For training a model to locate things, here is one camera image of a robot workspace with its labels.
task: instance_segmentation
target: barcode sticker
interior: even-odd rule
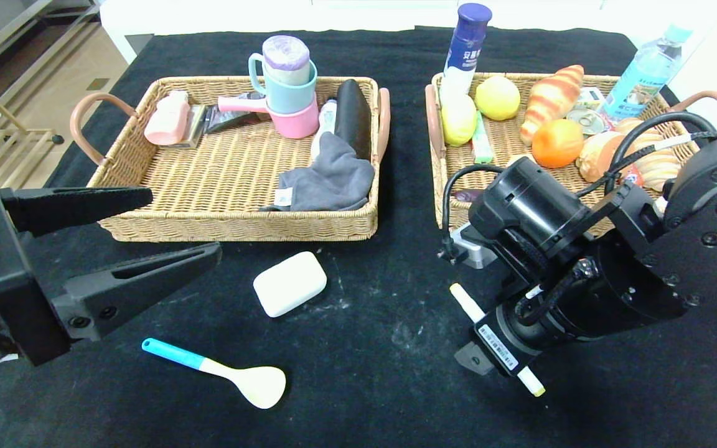
[[[289,207],[293,204],[293,188],[282,188],[276,190],[276,200],[273,204],[279,207]]]
[[[502,361],[507,369],[513,370],[518,366],[518,361],[510,352],[509,349],[503,344],[503,341],[500,340],[500,338],[497,337],[496,334],[492,331],[492,329],[489,328],[488,325],[484,324],[480,329],[477,330],[477,332],[480,334],[480,336],[486,340],[487,343],[489,343],[489,346],[492,348],[492,350],[497,355],[497,358]]]

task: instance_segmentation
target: yellow lemon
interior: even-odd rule
[[[507,77],[490,77],[475,90],[477,108],[489,119],[513,118],[518,111],[520,100],[518,88]]]
[[[469,95],[443,95],[441,97],[441,126],[444,142],[460,146],[472,139],[477,125],[477,110]]]

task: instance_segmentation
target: wicker basket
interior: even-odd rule
[[[347,77],[319,77],[317,102],[335,96]],[[71,118],[72,136],[99,165],[88,187],[149,187],[147,207],[103,219],[118,241],[355,241],[378,229],[378,177],[389,139],[389,91],[375,80],[353,78],[370,105],[375,179],[367,204],[352,212],[257,212],[273,203],[278,175],[309,165],[311,137],[286,139],[270,121],[203,136],[196,150],[157,150],[143,137],[157,101],[173,89],[191,104],[214,105],[219,96],[250,91],[248,77],[171,77],[156,80],[136,110],[116,97],[95,93]],[[79,130],[80,117],[97,100],[110,100],[130,118],[107,156]]]
[[[518,136],[518,129],[524,122],[524,113],[527,108],[527,99],[530,93],[530,88],[538,80],[544,79],[544,77],[550,76],[550,74],[540,73],[475,73],[475,77],[472,80],[472,87],[470,88],[470,96],[475,96],[475,88],[488,79],[492,75],[503,75],[508,79],[512,80],[518,90],[521,92],[521,103],[520,110],[516,114],[515,118],[507,119],[504,121],[493,121],[484,117],[483,123],[486,128],[486,133],[492,138],[494,144],[494,164],[504,167],[512,156],[520,154],[528,154],[529,150],[524,146],[520,136]],[[455,174],[456,171],[460,170],[467,165],[471,165],[474,162],[474,156],[472,153],[472,145],[469,143],[461,147],[450,147],[446,148],[444,145],[443,131],[441,128],[441,105],[439,105],[438,95],[435,94],[441,84],[442,74],[439,73],[433,77],[432,84],[426,87],[426,107],[428,115],[428,131],[430,136],[430,157],[431,167],[433,170],[433,198],[436,206],[436,222],[441,227],[441,204],[444,198],[444,185],[447,184],[447,180]],[[586,75],[583,77],[583,84],[586,87],[596,86],[603,94],[609,93],[612,86],[616,84],[619,77],[607,77],[607,76],[593,76]],[[694,97],[676,105],[671,110],[684,110],[688,104],[691,104],[700,97],[712,97],[717,100],[717,93],[713,91],[703,91]],[[666,113],[669,110],[668,104],[665,102],[662,96],[658,95],[652,102],[646,107],[646,110],[641,115],[641,119],[646,119],[652,116],[657,116],[661,113]],[[678,122],[669,122],[660,124],[657,126],[657,130],[665,137],[679,136],[688,133],[682,124]],[[682,144],[673,148],[675,155],[684,163],[690,158],[695,151],[699,150],[699,147],[694,142],[688,144]],[[555,179],[565,185],[569,190],[578,191],[588,185],[588,182],[580,176],[580,172],[574,164],[568,167],[550,169],[549,170]],[[494,173],[489,172],[475,172],[465,175],[456,181],[453,190],[465,190],[465,189],[484,189],[493,181]],[[649,190],[655,197],[657,194],[654,191]],[[602,189],[597,189],[583,197],[583,202],[586,205],[592,206],[603,196]],[[455,198],[450,198],[450,227],[455,228],[462,226],[469,219],[469,202],[461,202]],[[592,227],[591,232],[595,235],[600,235],[612,227],[612,223],[605,219],[599,222],[595,227]]]

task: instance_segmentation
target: black tablecloth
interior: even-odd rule
[[[322,75],[373,77],[391,91],[378,233],[224,244],[219,267],[103,341],[39,368],[0,364],[0,446],[717,446],[717,300],[680,320],[544,354],[532,366],[547,389],[540,399],[453,360],[470,323],[450,283],[490,309],[495,281],[435,257],[422,89],[441,71],[451,32],[294,33]],[[267,36],[154,37],[112,93],[136,105],[159,77],[245,74]],[[478,69],[551,73],[582,63],[588,74],[618,74],[632,54],[620,34],[490,29]],[[107,148],[124,123],[103,105],[85,134]],[[49,183],[83,186],[93,170],[71,145]],[[120,243],[95,225],[27,244],[52,293],[68,276],[185,246]],[[251,281],[301,250],[317,253],[328,286],[270,319]],[[227,380],[142,352],[145,337],[231,366],[280,366],[288,392],[257,410]]]

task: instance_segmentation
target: blue spoon handle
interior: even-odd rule
[[[140,347],[152,355],[157,355],[157,357],[162,357],[196,370],[199,370],[201,363],[205,360],[201,355],[196,355],[193,352],[188,352],[183,348],[177,348],[175,345],[170,345],[167,342],[162,342],[152,337],[143,340]]]

